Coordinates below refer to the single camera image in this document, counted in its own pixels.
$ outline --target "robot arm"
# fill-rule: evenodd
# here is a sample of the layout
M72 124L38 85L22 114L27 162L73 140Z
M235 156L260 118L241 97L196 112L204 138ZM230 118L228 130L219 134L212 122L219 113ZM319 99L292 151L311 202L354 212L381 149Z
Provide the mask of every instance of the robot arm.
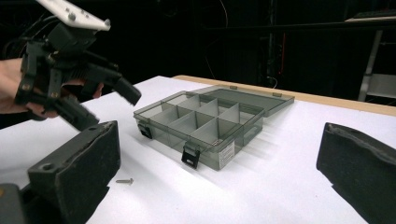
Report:
M62 84L69 80L85 79L82 93L87 95L92 95L99 83L104 83L135 105L141 96L139 90L117 72L117 66L87 51L98 30L109 30L109 21L101 21L64 0L37 2L62 22L45 39L28 41L15 103L31 102L43 105L48 111L55 110L80 131L99 120L74 97L61 96Z

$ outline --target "gray plastic box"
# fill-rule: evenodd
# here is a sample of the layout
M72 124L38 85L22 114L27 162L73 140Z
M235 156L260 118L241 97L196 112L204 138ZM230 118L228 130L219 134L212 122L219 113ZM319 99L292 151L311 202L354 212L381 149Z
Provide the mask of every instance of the gray plastic box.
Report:
M280 93L213 86L181 91L134 112L140 132L198 161L222 169L261 130L263 118L294 102Z

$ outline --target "metal screw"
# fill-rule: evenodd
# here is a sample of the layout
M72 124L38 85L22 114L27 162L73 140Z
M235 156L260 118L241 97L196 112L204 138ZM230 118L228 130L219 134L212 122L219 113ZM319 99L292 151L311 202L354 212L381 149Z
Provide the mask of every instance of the metal screw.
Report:
M24 91L29 91L29 90L30 90L30 85L29 85L29 84L23 84L23 85L22 85L22 89L23 89Z
M129 180L116 180L116 183L132 185L132 183L134 183L134 180L132 178L130 178Z
M69 13L68 18L69 18L70 21L75 21L76 20L76 14L74 14L73 12Z
M58 92L53 92L50 94L50 97L52 98L58 98L58 96L59 96Z

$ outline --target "white tabletop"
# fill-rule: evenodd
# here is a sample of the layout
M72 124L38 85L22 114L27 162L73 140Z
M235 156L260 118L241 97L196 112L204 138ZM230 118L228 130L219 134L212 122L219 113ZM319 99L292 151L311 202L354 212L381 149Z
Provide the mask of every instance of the white tabletop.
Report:
M396 147L396 118L303 101L264 119L259 133L222 170L186 166L181 154L137 129L134 110L179 91L206 87L155 77L136 84L130 105L117 93L84 103L101 122L117 120L121 168L89 223L365 223L316 169L325 122ZM0 130L0 183L29 183L27 169L78 132L61 118ZM132 186L115 183L133 178Z

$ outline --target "black latch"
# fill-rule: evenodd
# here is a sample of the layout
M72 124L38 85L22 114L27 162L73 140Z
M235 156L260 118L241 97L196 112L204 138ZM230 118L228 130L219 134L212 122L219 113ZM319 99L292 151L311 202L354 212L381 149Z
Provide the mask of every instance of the black latch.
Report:
M186 142L183 149L184 150L181 160L190 167L196 169L198 166L199 157L201 155L199 146L194 143Z
M149 129L148 126L142 124L142 123L138 123L137 127L139 128L140 132L145 135L147 138L152 139L152 134L151 134L151 130Z

